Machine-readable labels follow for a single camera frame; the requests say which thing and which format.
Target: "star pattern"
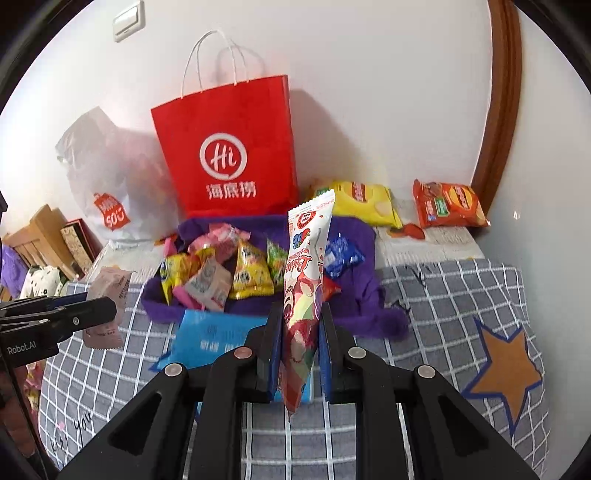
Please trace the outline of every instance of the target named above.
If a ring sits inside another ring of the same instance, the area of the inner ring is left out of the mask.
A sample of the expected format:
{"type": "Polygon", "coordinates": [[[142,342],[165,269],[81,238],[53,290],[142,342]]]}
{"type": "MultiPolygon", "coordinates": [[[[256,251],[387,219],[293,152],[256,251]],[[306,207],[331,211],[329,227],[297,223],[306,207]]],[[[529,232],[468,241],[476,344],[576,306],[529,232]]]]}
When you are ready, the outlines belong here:
{"type": "Polygon", "coordinates": [[[528,354],[523,326],[507,339],[478,319],[474,320],[487,360],[462,395],[465,398],[500,398],[512,437],[527,402],[527,393],[542,384],[542,376],[528,354]]]}

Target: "bedsheet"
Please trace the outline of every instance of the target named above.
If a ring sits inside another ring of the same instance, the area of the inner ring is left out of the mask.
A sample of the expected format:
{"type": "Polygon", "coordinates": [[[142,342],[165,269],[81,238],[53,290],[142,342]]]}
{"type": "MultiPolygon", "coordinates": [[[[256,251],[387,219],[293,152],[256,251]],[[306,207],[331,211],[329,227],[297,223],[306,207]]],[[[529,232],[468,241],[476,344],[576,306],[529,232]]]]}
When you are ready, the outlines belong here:
{"type": "MultiPolygon", "coordinates": [[[[484,325],[507,339],[522,332],[525,353],[543,378],[521,273],[515,268],[466,260],[397,266],[377,273],[386,305],[400,300],[410,308],[411,334],[402,342],[356,338],[358,345],[398,367],[431,364],[464,391],[488,364],[478,327],[484,325]]],[[[150,366],[174,340],[174,324],[151,323],[139,307],[142,288],[133,285],[129,290],[121,325],[123,349],[92,351],[77,333],[47,361],[38,425],[59,468],[154,376],[150,366]]],[[[69,293],[84,289],[83,284],[68,285],[69,293]]],[[[291,423],[282,404],[244,405],[242,478],[355,478],[355,407],[323,401],[317,368],[313,388],[314,401],[301,406],[291,423]]],[[[517,425],[510,424],[499,398],[470,402],[539,475],[544,472],[549,428],[542,382],[525,391],[517,425]]]]}

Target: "red paper bag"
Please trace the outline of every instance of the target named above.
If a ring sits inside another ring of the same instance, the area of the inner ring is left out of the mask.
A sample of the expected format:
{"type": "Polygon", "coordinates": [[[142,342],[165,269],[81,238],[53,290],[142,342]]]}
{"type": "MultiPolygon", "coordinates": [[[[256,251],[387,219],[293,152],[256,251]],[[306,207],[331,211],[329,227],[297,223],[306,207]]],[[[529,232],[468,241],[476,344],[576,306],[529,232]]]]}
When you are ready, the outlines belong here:
{"type": "MultiPolygon", "coordinates": [[[[198,62],[211,33],[193,49],[198,62]]],[[[153,108],[152,118],[188,216],[286,213],[297,205],[287,76],[181,97],[153,108]]]]}

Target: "paper bag handle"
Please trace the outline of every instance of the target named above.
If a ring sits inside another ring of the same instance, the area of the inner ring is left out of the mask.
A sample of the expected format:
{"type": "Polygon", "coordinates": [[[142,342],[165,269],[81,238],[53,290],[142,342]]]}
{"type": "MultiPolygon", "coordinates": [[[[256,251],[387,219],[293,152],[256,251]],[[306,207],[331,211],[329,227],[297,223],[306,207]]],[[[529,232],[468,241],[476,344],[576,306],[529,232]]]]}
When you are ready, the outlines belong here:
{"type": "Polygon", "coordinates": [[[193,57],[193,53],[195,52],[195,50],[197,50],[197,54],[196,54],[196,57],[197,57],[197,78],[199,79],[199,91],[200,92],[203,91],[203,85],[201,82],[201,70],[199,68],[199,49],[201,48],[201,43],[203,42],[203,40],[208,38],[208,36],[213,35],[214,33],[218,33],[222,36],[222,38],[226,42],[228,50],[230,51],[230,55],[232,56],[232,71],[234,73],[234,85],[238,84],[238,80],[236,77],[236,58],[234,57],[234,51],[232,50],[232,45],[234,45],[236,47],[236,49],[240,53],[240,56],[242,57],[242,66],[244,67],[246,81],[248,82],[250,80],[248,77],[248,69],[246,68],[246,60],[244,59],[244,54],[242,53],[242,50],[240,48],[238,48],[238,46],[234,43],[234,41],[232,39],[228,40],[228,38],[226,37],[226,35],[224,34],[223,31],[210,30],[209,32],[205,33],[199,40],[197,40],[197,42],[195,43],[195,45],[193,45],[193,48],[191,49],[191,53],[189,54],[189,57],[187,59],[187,64],[185,65],[185,70],[183,73],[183,81],[181,83],[181,98],[184,97],[184,82],[185,82],[185,78],[187,76],[187,72],[189,70],[189,64],[191,63],[191,58],[193,57]]]}

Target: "purple cloth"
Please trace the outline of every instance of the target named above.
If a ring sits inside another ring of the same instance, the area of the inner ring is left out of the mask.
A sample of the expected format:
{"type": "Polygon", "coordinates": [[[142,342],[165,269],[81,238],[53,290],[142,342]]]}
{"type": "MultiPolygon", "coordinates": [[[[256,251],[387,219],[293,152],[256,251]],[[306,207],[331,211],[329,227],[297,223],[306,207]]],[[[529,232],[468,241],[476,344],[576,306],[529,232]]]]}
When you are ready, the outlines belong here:
{"type": "MultiPolygon", "coordinates": [[[[178,227],[178,251],[186,251],[198,236],[209,232],[210,223],[227,222],[240,230],[251,232],[250,242],[267,250],[267,238],[288,250],[287,215],[265,215],[233,218],[192,218],[178,227]]],[[[333,217],[329,239],[341,233],[351,240],[365,256],[365,262],[347,269],[336,279],[342,292],[329,301],[335,324],[347,328],[353,335],[374,338],[401,338],[408,331],[408,316],[400,307],[384,309],[384,299],[375,276],[375,232],[367,224],[353,217],[333,217]]],[[[236,259],[225,267],[234,271],[236,259]]],[[[166,305],[160,275],[148,280],[141,297],[142,304],[155,322],[180,323],[185,308],[173,299],[166,305]]],[[[250,297],[226,302],[226,313],[266,316],[273,302],[283,302],[283,293],[269,297],[250,297]]]]}
{"type": "Polygon", "coordinates": [[[13,299],[21,294],[28,268],[21,257],[10,247],[2,246],[2,275],[0,283],[8,289],[13,299]]]}

